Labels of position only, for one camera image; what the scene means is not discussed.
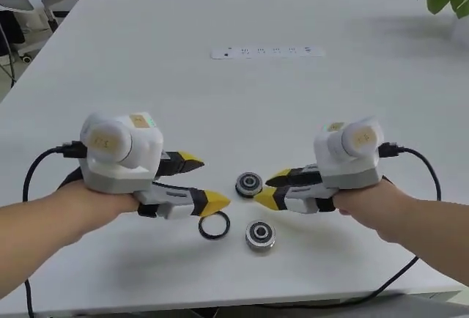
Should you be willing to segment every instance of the o-ring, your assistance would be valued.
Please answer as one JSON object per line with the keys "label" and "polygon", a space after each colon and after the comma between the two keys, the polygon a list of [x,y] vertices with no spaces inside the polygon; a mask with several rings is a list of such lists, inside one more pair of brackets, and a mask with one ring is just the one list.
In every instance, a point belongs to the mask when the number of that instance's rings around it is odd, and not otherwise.
{"label": "o-ring", "polygon": [[230,226],[232,225],[231,224],[231,221],[229,220],[229,216],[226,215],[225,212],[221,212],[220,210],[216,213],[213,213],[212,215],[219,215],[221,216],[224,220],[225,220],[225,223],[226,223],[226,228],[224,229],[224,231],[221,233],[221,234],[208,234],[205,230],[204,230],[204,227],[202,226],[202,224],[204,223],[204,220],[206,217],[203,217],[203,218],[200,218],[200,221],[199,221],[199,232],[200,232],[200,235],[202,235],[202,237],[204,239],[207,239],[207,240],[218,240],[218,239],[221,239],[222,237],[224,237],[226,234],[228,234],[228,231],[229,231],[229,228]]}

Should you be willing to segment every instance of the gripper jaw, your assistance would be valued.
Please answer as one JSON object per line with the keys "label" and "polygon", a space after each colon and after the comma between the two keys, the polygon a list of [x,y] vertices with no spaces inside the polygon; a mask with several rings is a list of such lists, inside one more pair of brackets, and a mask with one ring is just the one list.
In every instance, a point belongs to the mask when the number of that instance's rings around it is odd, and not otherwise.
{"label": "gripper jaw", "polygon": [[270,178],[269,186],[254,199],[271,210],[290,210],[311,214],[332,212],[336,208],[332,197],[337,189],[326,188],[315,164],[303,168],[285,169]]}

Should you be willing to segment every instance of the metal bearing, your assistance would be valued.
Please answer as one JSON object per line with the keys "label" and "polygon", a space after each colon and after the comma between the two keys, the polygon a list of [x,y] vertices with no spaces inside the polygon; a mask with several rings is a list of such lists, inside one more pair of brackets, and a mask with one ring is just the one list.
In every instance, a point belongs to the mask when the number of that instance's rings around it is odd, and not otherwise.
{"label": "metal bearing", "polygon": [[256,173],[242,173],[236,179],[236,192],[245,199],[252,199],[262,191],[262,178]]}
{"label": "metal bearing", "polygon": [[256,252],[267,252],[276,243],[276,231],[264,221],[253,221],[246,228],[246,242]]}

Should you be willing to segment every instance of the human hand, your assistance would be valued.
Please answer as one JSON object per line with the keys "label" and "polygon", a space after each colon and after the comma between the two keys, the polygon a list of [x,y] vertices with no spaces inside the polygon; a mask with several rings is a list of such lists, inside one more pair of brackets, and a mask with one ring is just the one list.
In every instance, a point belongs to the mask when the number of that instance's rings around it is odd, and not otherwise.
{"label": "human hand", "polygon": [[135,212],[139,203],[132,195],[111,195],[86,188],[82,180],[62,186],[51,195],[77,221],[78,233],[71,242],[112,222],[122,213]]}
{"label": "human hand", "polygon": [[369,188],[340,191],[333,197],[341,214],[351,215],[388,242],[396,241],[394,234],[414,201],[387,180]]}

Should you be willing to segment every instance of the outlet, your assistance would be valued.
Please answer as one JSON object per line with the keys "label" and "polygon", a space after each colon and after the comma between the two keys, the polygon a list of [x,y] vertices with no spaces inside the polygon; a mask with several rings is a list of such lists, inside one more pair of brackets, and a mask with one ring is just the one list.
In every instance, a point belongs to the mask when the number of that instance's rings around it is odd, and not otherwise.
{"label": "outlet", "polygon": [[324,51],[316,46],[228,47],[215,49],[210,52],[212,59],[299,58],[324,55]]}

